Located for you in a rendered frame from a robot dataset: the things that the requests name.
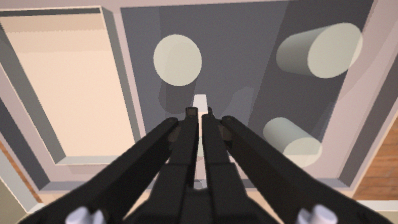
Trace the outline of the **pale grey cylinder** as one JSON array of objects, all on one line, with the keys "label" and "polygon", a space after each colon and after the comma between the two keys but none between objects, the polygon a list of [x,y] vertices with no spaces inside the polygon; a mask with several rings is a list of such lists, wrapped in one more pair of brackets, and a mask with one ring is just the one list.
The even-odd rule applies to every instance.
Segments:
[{"label": "pale grey cylinder", "polygon": [[158,75],[174,86],[193,82],[202,66],[197,45],[190,38],[179,34],[163,38],[155,48],[153,60]]},{"label": "pale grey cylinder", "polygon": [[270,120],[263,135],[271,146],[300,168],[313,164],[322,153],[321,143],[287,118]]},{"label": "pale grey cylinder", "polygon": [[362,45],[357,26],[339,23],[289,36],[279,46],[276,61],[285,72],[332,78],[353,65]]},{"label": "pale grey cylinder", "polygon": [[199,144],[198,144],[198,153],[197,156],[202,157],[204,156],[203,153],[203,145],[202,145],[202,136],[199,136]]}]

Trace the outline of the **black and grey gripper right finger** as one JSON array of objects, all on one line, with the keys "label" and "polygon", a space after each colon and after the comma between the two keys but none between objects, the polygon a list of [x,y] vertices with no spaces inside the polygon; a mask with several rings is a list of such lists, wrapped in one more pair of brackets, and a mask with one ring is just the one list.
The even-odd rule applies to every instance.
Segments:
[{"label": "black and grey gripper right finger", "polygon": [[235,117],[216,119],[206,94],[200,133],[216,224],[262,224],[228,152],[284,224],[393,224],[313,178]]}]

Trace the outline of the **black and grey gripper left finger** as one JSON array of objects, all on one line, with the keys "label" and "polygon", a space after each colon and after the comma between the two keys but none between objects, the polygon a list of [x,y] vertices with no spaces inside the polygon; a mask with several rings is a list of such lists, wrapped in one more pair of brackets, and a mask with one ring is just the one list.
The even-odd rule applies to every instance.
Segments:
[{"label": "black and grey gripper left finger", "polygon": [[119,224],[158,172],[133,224],[180,224],[186,187],[194,187],[200,95],[185,115],[165,119],[88,182],[17,224]]}]

